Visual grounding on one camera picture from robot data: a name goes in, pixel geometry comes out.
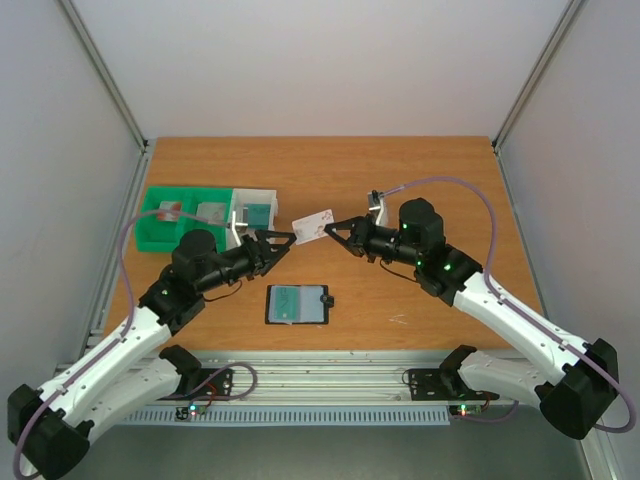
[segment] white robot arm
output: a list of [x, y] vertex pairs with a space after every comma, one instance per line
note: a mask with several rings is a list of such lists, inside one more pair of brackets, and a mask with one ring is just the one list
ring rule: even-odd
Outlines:
[[[188, 232], [132, 318], [37, 390], [21, 385], [9, 396], [8, 436], [22, 453], [18, 477], [29, 471], [46, 480], [61, 478], [92, 442], [133, 411], [197, 389], [200, 362], [177, 345], [163, 349], [141, 370], [131, 373], [130, 368], [204, 309], [204, 292], [265, 275], [295, 242], [291, 233], [258, 230], [255, 236], [245, 235], [239, 246], [218, 254], [209, 231]], [[270, 241], [277, 238], [284, 243]]]
[[478, 262], [446, 243], [443, 219], [426, 200], [400, 207], [398, 229], [381, 225], [384, 210], [374, 191], [369, 214], [329, 224], [325, 232], [371, 263], [379, 258], [412, 265], [424, 291], [480, 320], [529, 361], [500, 360], [460, 346], [440, 366], [439, 380], [451, 400], [471, 391], [493, 392], [539, 408], [565, 435], [584, 438], [618, 394], [606, 378], [617, 384], [615, 349], [602, 339], [591, 345], [564, 331], [483, 274]]

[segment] green bin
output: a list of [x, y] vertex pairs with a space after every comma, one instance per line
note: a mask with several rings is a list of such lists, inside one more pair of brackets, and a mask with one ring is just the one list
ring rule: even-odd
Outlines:
[[[163, 201], [173, 201], [182, 202], [182, 211], [195, 215], [200, 203], [223, 203], [226, 205], [224, 217], [226, 221], [232, 194], [231, 188], [153, 186], [147, 189], [140, 211], [154, 210], [160, 208], [160, 203]], [[138, 221], [135, 227], [136, 246], [141, 252], [171, 252], [178, 246], [186, 232], [196, 228], [213, 233], [218, 251], [226, 250], [224, 227], [208, 225], [186, 217], [180, 217], [177, 222], [166, 222], [158, 220], [155, 215], [143, 217]]]

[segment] wooden tabletop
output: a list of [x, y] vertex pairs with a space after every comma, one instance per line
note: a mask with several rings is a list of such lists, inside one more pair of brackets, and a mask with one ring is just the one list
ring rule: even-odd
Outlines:
[[[278, 191], [276, 230], [332, 209], [336, 221], [367, 211], [367, 192], [432, 175], [463, 178], [490, 198], [499, 219], [493, 274], [524, 302], [537, 297], [502, 177], [486, 137], [162, 138], [147, 185], [230, 186]], [[445, 220], [447, 240], [484, 264], [489, 216], [457, 185], [415, 187], [389, 197], [391, 225], [400, 205], [424, 197]], [[140, 253], [130, 242], [126, 265], [136, 298], [169, 263], [169, 254]], [[408, 266], [390, 268], [411, 276]], [[265, 325], [267, 285], [326, 284], [336, 305], [328, 325]], [[210, 296], [226, 293], [226, 287]], [[126, 316], [122, 282], [107, 330]], [[244, 282], [230, 298], [208, 306], [171, 343], [193, 350], [399, 350], [480, 348], [507, 344], [477, 320], [444, 305], [416, 284], [351, 256], [328, 237], [292, 247], [266, 276]]]

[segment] small object in bin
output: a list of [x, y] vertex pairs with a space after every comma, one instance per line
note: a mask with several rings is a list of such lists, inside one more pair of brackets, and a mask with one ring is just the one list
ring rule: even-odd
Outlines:
[[[182, 210], [182, 202], [165, 200], [160, 202], [160, 206], [158, 208], [160, 210], [174, 210], [179, 212]], [[161, 212], [156, 216], [156, 218], [161, 222], [177, 222], [180, 216], [168, 212]]]
[[209, 225], [224, 225], [226, 223], [226, 203], [202, 202], [198, 205], [196, 216], [206, 218]]
[[327, 285], [269, 285], [265, 321], [268, 325], [327, 324], [334, 304]]
[[261, 203], [247, 203], [245, 204], [247, 209], [247, 223], [249, 228], [264, 229], [269, 228], [269, 213], [271, 212], [271, 205]]

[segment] white card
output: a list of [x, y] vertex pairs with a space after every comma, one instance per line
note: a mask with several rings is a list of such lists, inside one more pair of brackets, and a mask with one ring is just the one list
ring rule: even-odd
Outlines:
[[326, 237], [324, 226], [327, 223], [333, 223], [333, 212], [331, 210], [325, 210], [324, 212], [314, 213], [308, 217], [294, 220], [291, 225], [293, 226], [293, 233], [297, 237], [296, 245]]

